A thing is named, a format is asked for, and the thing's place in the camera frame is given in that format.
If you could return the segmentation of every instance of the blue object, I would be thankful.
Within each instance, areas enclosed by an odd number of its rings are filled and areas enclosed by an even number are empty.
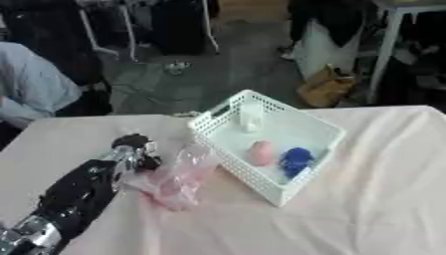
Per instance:
[[[281,158],[280,166],[285,175],[292,179],[304,170],[315,158],[304,148],[295,147],[287,151]]]

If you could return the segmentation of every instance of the pink tablecloth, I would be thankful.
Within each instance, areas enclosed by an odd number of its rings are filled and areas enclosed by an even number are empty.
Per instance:
[[[446,254],[446,118],[426,107],[313,111],[348,135],[283,208],[218,170],[202,203],[169,212],[126,190],[64,255]],[[33,124],[0,153],[0,218],[130,130],[180,136],[185,120],[108,117]]]

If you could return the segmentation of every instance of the small white container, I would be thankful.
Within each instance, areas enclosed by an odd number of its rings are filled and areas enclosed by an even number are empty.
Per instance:
[[[262,128],[245,132],[240,126],[241,106],[256,101],[263,106]],[[223,166],[276,206],[283,206],[321,170],[345,131],[319,118],[265,97],[242,91],[189,123],[197,142],[212,147]],[[293,179],[277,164],[255,167],[245,160],[247,149],[258,140],[271,142],[277,158],[294,147],[309,150],[314,163]]]
[[[262,129],[264,110],[262,103],[247,101],[240,106],[240,125],[246,132]]]

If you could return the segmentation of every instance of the gray floor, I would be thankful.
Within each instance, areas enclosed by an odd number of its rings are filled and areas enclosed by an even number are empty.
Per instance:
[[[296,96],[302,83],[297,66],[278,58],[276,48],[287,42],[282,22],[230,21],[216,27],[221,54],[159,56],[155,49],[139,49],[139,63],[104,56],[106,75],[113,84],[112,104],[117,115],[205,111],[229,96],[251,89],[286,104],[304,108]],[[182,75],[164,72],[175,60],[192,65]]]

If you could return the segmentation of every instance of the pink sponge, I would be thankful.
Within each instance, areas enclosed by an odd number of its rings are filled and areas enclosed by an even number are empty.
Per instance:
[[[256,141],[247,151],[247,160],[255,166],[265,166],[274,161],[273,145],[265,140]]]

